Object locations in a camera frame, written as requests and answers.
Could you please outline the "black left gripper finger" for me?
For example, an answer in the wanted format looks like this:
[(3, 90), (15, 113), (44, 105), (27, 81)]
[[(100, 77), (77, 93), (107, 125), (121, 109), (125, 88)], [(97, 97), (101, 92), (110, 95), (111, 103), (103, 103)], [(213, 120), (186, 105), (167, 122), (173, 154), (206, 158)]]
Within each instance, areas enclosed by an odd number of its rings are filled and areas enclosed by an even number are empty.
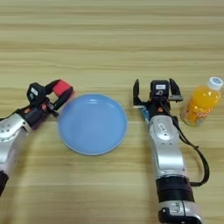
[(74, 90), (70, 87), (65, 90), (60, 96), (59, 99), (53, 104), (53, 109), (58, 110), (64, 103), (67, 102), (69, 97), (73, 94)]
[(54, 80), (45, 86), (45, 93), (47, 95), (51, 93), (55, 93), (56, 95), (60, 95), (60, 83), (61, 80)]

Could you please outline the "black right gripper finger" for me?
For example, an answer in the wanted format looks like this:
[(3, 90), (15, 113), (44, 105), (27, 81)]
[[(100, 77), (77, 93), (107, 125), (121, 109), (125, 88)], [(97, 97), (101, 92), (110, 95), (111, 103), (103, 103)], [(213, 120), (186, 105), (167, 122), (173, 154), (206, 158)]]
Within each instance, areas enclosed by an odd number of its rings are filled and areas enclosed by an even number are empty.
[(133, 86), (133, 106), (135, 108), (146, 108), (147, 105), (147, 101), (141, 101), (139, 98), (139, 79), (136, 79)]
[(174, 102), (182, 102), (183, 97), (180, 93), (179, 86), (174, 79), (170, 79), (170, 87), (171, 87), (171, 96), (169, 97), (169, 100)]

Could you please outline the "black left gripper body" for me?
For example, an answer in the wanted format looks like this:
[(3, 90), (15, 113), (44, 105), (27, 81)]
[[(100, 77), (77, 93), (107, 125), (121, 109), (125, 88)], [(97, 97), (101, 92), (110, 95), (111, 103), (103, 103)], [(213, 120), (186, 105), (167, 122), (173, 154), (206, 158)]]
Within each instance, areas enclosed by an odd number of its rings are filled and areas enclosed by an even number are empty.
[(58, 102), (51, 102), (48, 97), (39, 101), (31, 101), (24, 108), (19, 108), (16, 113), (20, 115), (29, 127), (35, 130), (50, 114), (58, 115)]

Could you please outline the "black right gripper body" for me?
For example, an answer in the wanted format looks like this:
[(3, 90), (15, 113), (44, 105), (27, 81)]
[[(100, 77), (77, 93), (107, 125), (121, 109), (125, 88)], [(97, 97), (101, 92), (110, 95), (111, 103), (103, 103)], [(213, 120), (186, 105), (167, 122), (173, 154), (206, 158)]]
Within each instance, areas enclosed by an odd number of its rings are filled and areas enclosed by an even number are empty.
[(148, 100), (148, 105), (143, 108), (143, 118), (149, 121), (153, 116), (170, 116), (171, 104), (169, 99)]

